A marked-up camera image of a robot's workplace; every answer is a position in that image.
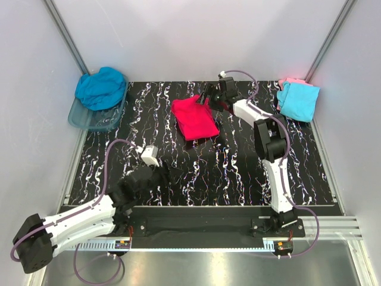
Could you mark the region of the red t shirt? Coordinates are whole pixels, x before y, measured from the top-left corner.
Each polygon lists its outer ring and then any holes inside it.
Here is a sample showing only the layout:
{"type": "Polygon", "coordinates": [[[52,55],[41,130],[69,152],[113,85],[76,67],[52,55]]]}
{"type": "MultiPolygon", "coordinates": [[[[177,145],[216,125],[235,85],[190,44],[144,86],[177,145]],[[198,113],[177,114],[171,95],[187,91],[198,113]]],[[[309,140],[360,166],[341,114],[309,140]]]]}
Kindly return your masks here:
{"type": "Polygon", "coordinates": [[[210,138],[219,135],[211,109],[205,104],[197,103],[200,95],[183,100],[174,100],[171,112],[174,114],[179,129],[186,141],[210,138]]]}

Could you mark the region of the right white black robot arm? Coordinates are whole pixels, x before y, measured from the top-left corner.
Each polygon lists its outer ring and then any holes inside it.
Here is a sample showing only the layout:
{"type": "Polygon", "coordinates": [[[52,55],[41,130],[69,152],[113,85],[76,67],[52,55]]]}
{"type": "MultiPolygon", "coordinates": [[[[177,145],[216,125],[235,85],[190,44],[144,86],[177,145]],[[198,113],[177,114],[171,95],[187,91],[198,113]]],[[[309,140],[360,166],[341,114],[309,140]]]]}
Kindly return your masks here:
{"type": "Polygon", "coordinates": [[[215,111],[229,111],[254,129],[255,152],[267,170],[270,183],[273,214],[268,220],[268,228],[277,236],[286,235],[298,217],[288,181],[291,144],[285,118],[281,114],[265,112],[249,98],[239,95],[232,77],[221,77],[216,85],[206,84],[196,103],[215,111]]]}

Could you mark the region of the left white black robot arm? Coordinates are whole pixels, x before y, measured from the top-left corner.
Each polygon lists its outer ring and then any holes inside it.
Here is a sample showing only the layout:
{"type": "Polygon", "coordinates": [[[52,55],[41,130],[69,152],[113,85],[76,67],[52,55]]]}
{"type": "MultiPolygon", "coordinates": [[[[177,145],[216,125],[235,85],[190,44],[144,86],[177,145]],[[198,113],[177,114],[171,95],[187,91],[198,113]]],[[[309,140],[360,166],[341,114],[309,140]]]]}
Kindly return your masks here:
{"type": "Polygon", "coordinates": [[[30,274],[78,243],[109,234],[124,235],[142,194],[172,185],[174,170],[167,163],[139,166],[104,195],[85,204],[45,218],[32,214],[13,238],[11,258],[30,274]]]}

